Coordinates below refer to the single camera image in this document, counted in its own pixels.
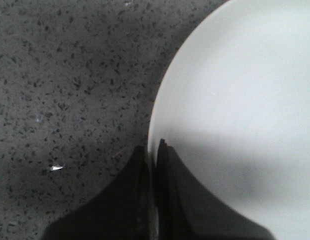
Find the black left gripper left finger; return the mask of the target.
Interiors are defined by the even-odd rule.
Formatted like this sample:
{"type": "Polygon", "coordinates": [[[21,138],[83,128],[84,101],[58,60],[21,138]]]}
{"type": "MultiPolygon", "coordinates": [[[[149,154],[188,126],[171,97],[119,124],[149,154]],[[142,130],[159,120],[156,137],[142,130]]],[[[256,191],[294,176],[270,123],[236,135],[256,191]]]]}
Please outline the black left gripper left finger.
{"type": "Polygon", "coordinates": [[[115,179],[88,203],[50,224],[43,240],[148,240],[149,170],[136,146],[115,179]]]}

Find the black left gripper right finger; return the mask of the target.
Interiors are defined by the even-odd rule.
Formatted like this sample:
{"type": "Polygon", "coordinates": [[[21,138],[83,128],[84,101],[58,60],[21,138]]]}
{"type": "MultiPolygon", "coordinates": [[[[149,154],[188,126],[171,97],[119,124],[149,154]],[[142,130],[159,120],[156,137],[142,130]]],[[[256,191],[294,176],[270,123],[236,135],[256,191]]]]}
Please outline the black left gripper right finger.
{"type": "Polygon", "coordinates": [[[161,240],[274,239],[268,229],[210,193],[164,139],[157,150],[156,204],[161,240]]]}

